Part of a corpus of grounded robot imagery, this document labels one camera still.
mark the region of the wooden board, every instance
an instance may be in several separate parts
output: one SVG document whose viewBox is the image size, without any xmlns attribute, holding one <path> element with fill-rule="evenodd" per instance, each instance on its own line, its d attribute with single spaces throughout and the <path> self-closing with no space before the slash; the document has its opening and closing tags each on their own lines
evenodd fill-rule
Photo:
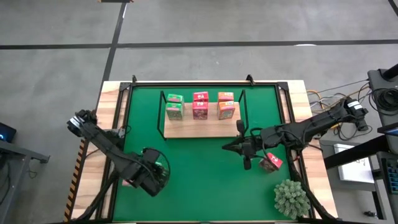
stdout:
<svg viewBox="0 0 398 224">
<path fill-rule="evenodd" d="M 217 103 L 209 103 L 206 120 L 195 120 L 192 114 L 192 103 L 185 103 L 182 121 L 171 121 L 165 114 L 165 138 L 223 138 L 236 137 L 236 121 L 241 119 L 239 103 L 235 102 L 235 112 L 231 119 L 219 120 L 217 117 Z"/>
<path fill-rule="evenodd" d="M 97 117 L 98 125 L 103 129 L 111 129 L 113 116 L 116 109 L 116 101 L 118 98 L 119 85 L 123 81 L 108 81 L 104 82 L 101 95 L 98 103 Z M 138 83 L 154 83 L 158 81 L 138 81 Z M 163 81 L 168 82 L 187 82 L 187 81 Z M 236 82 L 245 83 L 249 81 L 192 81 L 195 82 L 212 82 L 212 83 L 222 83 L 222 82 Z M 308 101 L 308 96 L 305 89 L 305 84 L 303 80 L 258 80 L 257 82 L 287 82 L 289 84 L 290 99 L 293 106 L 293 112 L 295 116 L 295 121 L 300 122 L 312 116 L 310 109 L 310 103 Z M 289 114 L 287 112 L 287 104 L 284 95 L 281 96 L 282 106 L 284 109 L 284 117 L 287 122 L 289 120 Z M 122 109 L 120 113 L 119 125 L 121 125 L 121 120 L 123 119 L 124 108 L 126 106 L 126 96 L 123 97 Z M 311 144 L 319 146 L 319 142 L 313 140 Z M 303 159 L 305 163 L 305 170 L 307 171 L 308 184 L 311 191 L 314 193 L 319 202 L 324 206 L 324 208 L 334 217 L 337 217 L 337 211 L 335 202 L 333 200 L 333 195 L 331 193 L 331 188 L 329 184 L 329 179 L 326 173 L 325 163 L 323 162 L 322 152 L 313 147 L 307 147 L 303 151 Z M 104 171 L 105 155 L 104 154 L 93 154 L 86 159 L 82 175 L 80 179 L 80 185 L 77 189 L 72 189 L 71 192 L 76 198 L 74 206 L 71 210 L 72 218 L 79 217 L 87 206 L 95 198 L 96 194 L 100 191 L 102 173 Z M 106 217 L 106 212 L 109 207 L 109 195 L 106 195 L 106 200 L 104 203 L 104 212 L 102 217 Z"/>
</svg>

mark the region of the green mat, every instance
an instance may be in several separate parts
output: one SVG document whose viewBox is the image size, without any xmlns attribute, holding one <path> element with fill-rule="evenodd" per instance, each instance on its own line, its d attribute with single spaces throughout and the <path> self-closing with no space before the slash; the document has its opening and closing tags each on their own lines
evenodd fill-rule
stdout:
<svg viewBox="0 0 398 224">
<path fill-rule="evenodd" d="M 258 167 L 259 159 L 252 161 L 251 170 L 244 170 L 242 157 L 221 149 L 233 138 L 164 141 L 156 128 L 161 90 L 166 95 L 183 95 L 185 102 L 192 102 L 193 92 L 208 91 L 210 102 L 217 102 L 219 91 L 234 92 L 237 101 L 243 89 L 250 128 L 281 123 L 273 86 L 134 88 L 128 121 L 131 131 L 124 151 L 141 152 L 144 147 L 162 151 L 169 159 L 171 176 L 156 197 L 120 183 L 114 221 L 289 220 L 274 208 L 275 185 L 290 178 L 283 146 L 270 150 L 283 160 L 281 169 L 267 174 Z M 244 118 L 243 104 L 241 114 Z"/>
</svg>

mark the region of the artificial plant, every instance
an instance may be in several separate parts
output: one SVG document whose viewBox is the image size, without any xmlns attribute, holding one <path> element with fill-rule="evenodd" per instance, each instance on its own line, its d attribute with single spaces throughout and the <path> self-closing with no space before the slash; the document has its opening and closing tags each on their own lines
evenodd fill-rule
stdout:
<svg viewBox="0 0 398 224">
<path fill-rule="evenodd" d="M 282 214 L 292 219 L 308 215 L 310 201 L 301 188 L 301 183 L 291 180 L 284 180 L 277 184 L 274 192 L 275 208 Z"/>
</svg>

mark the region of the concrete floor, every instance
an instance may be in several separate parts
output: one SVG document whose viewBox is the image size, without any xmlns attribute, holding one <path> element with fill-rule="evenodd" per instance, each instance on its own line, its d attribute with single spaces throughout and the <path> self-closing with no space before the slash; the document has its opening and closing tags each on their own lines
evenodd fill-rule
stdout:
<svg viewBox="0 0 398 224">
<path fill-rule="evenodd" d="M 0 45 L 111 43 L 120 4 L 90 1 L 0 0 Z M 188 41 L 396 39 L 398 17 L 387 0 L 137 0 L 128 4 L 119 43 Z M 15 127 L 15 143 L 50 154 L 32 162 L 12 223 L 63 217 L 79 139 L 66 129 L 75 111 L 92 109 L 108 49 L 0 50 L 0 121 Z M 301 79 L 322 90 L 365 79 L 370 69 L 398 61 L 398 45 L 117 49 L 110 80 Z M 330 91 L 351 93 L 363 83 Z M 375 129 L 378 115 L 366 121 Z M 372 133 L 353 141 L 363 142 Z M 328 133 L 325 138 L 335 138 Z M 382 222 L 369 192 L 333 189 L 344 220 Z"/>
</svg>

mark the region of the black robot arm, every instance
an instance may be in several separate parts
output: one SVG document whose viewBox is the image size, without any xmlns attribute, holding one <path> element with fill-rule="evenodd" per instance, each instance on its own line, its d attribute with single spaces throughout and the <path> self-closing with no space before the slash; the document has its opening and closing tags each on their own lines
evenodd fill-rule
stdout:
<svg viewBox="0 0 398 224">
<path fill-rule="evenodd" d="M 170 176 L 170 166 L 164 154 L 153 148 L 144 148 L 142 155 L 135 152 L 124 153 L 123 139 L 119 131 L 104 131 L 97 126 L 96 115 L 90 111 L 81 110 L 68 122 L 68 129 L 78 137 L 84 137 L 92 142 L 114 164 L 109 179 L 104 183 L 99 194 L 78 220 L 89 219 L 100 200 L 110 188 L 111 184 L 119 178 L 124 179 L 133 187 L 141 187 L 149 195 L 156 196 L 167 184 Z M 163 156 L 167 164 L 156 163 Z"/>
<path fill-rule="evenodd" d="M 335 219 L 325 210 L 309 187 L 304 183 L 294 166 L 291 150 L 295 150 L 300 154 L 314 135 L 322 133 L 340 122 L 354 123 L 362 121 L 367 112 L 367 109 L 363 108 L 357 100 L 343 98 L 339 103 L 330 108 L 330 110 L 298 123 L 282 124 L 264 129 L 252 128 L 250 136 L 244 136 L 244 125 L 239 120 L 236 123 L 240 133 L 239 136 L 233 142 L 224 145 L 223 149 L 242 155 L 244 168 L 248 170 L 251 168 L 252 158 L 262 157 L 256 155 L 257 151 L 264 151 L 264 156 L 266 156 L 266 149 L 283 144 L 287 150 L 287 162 L 291 168 L 290 170 L 293 172 L 295 180 L 302 183 L 302 187 L 312 206 L 317 210 L 322 219 Z M 260 134 L 255 135 L 255 131 L 260 131 Z"/>
</svg>

